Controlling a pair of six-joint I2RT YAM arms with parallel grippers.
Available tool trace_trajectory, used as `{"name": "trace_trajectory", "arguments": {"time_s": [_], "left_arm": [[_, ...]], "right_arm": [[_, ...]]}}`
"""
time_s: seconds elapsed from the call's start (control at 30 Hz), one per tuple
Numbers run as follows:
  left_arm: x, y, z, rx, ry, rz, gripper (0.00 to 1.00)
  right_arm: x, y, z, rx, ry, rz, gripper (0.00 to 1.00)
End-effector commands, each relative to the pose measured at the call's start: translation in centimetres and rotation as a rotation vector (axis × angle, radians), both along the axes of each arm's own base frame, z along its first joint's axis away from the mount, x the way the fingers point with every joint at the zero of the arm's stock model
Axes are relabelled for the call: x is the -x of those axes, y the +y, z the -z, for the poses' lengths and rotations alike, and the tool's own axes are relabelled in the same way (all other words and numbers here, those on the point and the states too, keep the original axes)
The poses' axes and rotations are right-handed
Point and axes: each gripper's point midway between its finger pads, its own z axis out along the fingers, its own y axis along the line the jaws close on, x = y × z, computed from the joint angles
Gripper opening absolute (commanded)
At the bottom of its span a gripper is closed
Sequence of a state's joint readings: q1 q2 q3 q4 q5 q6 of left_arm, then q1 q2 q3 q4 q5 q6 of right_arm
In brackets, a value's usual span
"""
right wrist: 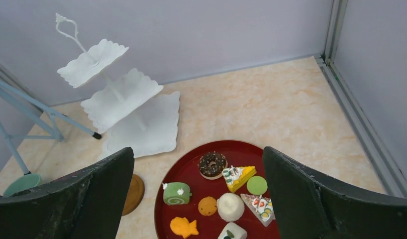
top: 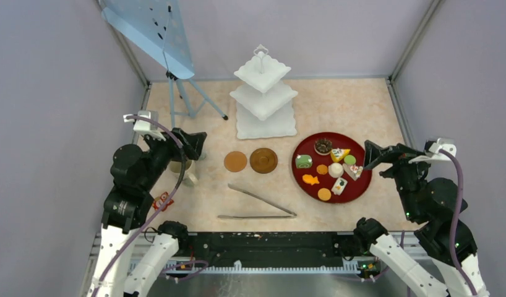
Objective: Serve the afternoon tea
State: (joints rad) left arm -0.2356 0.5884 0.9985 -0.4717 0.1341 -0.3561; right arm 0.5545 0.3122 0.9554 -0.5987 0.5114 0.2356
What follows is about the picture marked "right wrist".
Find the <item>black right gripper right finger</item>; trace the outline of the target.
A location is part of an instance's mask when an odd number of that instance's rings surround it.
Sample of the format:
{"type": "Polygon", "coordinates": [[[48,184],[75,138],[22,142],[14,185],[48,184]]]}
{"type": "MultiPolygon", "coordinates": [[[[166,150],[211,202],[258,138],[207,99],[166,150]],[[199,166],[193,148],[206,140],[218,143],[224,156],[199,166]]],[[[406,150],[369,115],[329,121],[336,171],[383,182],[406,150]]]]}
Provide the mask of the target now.
{"type": "Polygon", "coordinates": [[[407,239],[407,199],[345,183],[267,146],[263,164],[283,239],[407,239]]]}

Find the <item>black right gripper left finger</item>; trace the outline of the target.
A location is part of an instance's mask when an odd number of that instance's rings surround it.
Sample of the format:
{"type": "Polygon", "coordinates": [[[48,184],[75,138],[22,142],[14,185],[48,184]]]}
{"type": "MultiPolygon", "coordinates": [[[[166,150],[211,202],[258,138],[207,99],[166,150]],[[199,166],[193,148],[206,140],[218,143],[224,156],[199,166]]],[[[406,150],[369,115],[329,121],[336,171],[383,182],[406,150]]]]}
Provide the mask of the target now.
{"type": "Polygon", "coordinates": [[[0,239],[113,239],[134,169],[130,147],[71,174],[0,197],[0,239]]]}

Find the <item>yellow cake slice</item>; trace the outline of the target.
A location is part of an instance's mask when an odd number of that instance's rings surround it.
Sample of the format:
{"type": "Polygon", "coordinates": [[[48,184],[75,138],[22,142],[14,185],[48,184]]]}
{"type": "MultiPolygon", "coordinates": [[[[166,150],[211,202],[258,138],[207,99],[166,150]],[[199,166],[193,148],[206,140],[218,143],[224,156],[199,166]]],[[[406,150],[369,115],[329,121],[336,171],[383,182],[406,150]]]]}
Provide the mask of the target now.
{"type": "Polygon", "coordinates": [[[230,166],[223,169],[222,176],[225,180],[228,190],[231,193],[235,193],[251,177],[253,177],[256,172],[257,171],[255,166],[230,166]]]}

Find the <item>white roll cake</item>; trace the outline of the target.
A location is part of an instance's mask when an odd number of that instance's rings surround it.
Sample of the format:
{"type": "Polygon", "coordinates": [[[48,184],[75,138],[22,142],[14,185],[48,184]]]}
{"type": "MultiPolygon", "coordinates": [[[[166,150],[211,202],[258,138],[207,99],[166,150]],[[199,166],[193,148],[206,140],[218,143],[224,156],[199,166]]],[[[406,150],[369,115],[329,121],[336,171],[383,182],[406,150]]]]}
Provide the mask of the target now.
{"type": "Polygon", "coordinates": [[[218,239],[246,239],[247,236],[248,233],[245,229],[236,223],[230,222],[222,229],[218,239]]]}

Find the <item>green matcha roll cake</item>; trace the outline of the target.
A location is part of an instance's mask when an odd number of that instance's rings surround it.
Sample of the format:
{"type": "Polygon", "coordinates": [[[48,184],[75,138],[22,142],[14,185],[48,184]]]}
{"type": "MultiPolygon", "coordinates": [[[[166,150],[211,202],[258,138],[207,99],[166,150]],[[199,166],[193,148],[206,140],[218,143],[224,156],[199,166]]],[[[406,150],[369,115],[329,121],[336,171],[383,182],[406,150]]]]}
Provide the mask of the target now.
{"type": "Polygon", "coordinates": [[[183,182],[162,183],[163,201],[169,206],[184,205],[190,202],[192,192],[183,182]]]}

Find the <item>chocolate sprinkle donut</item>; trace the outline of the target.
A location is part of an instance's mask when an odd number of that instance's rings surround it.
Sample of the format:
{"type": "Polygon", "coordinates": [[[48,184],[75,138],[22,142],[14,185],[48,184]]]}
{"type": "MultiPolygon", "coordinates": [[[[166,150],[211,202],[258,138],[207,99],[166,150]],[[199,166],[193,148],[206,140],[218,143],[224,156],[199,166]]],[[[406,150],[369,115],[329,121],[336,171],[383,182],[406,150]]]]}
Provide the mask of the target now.
{"type": "Polygon", "coordinates": [[[198,168],[201,176],[208,180],[215,180],[222,176],[224,168],[228,166],[226,157],[219,152],[209,152],[199,159],[198,168]]]}

